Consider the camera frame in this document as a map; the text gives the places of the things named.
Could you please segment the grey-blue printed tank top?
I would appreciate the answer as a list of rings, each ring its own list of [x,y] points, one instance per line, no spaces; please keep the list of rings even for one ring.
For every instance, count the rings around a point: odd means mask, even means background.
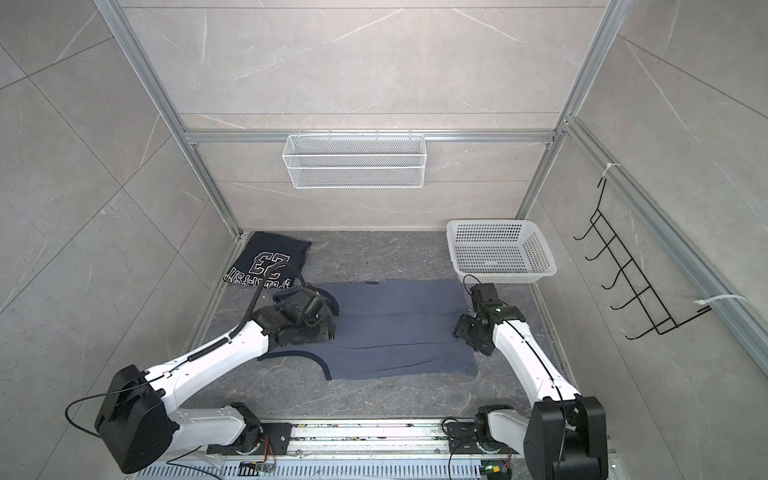
[[[474,351],[453,336],[467,310],[456,279],[330,283],[320,287],[339,307],[332,340],[276,348],[259,359],[306,358],[327,380],[416,374],[474,377]]]

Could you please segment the navy tank top red trim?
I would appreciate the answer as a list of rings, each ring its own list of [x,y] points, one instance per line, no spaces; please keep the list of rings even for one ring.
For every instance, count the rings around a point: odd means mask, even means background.
[[[305,264],[312,243],[293,237],[254,232],[223,281],[265,289],[291,288]]]

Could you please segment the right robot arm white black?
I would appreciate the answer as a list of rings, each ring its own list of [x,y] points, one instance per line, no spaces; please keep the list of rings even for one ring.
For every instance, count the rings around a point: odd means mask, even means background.
[[[500,352],[530,404],[525,419],[504,405],[475,415],[475,442],[505,446],[523,456],[534,479],[606,479],[609,473],[605,409],[563,377],[536,342],[528,324],[511,309],[494,307],[483,319],[463,315],[454,336],[481,353]]]

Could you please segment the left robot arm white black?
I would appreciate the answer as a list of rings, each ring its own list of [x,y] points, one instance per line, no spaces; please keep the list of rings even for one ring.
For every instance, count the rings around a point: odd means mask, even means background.
[[[94,422],[119,469],[136,473],[168,452],[217,446],[249,454],[265,443],[259,418],[243,403],[185,409],[190,397],[236,367],[288,345],[330,341],[339,314],[333,296],[311,285],[251,303],[229,332],[163,364],[118,371]]]

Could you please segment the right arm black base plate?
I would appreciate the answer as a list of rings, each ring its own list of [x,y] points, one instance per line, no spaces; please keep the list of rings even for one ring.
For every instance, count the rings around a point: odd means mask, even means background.
[[[449,444],[449,452],[460,455],[482,454],[473,422],[446,419],[441,426]]]

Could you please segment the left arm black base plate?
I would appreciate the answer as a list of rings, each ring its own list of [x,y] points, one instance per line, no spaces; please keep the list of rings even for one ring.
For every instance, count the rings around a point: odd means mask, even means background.
[[[209,445],[207,454],[220,455],[285,455],[293,425],[283,422],[262,423],[259,427],[246,426],[230,445]]]

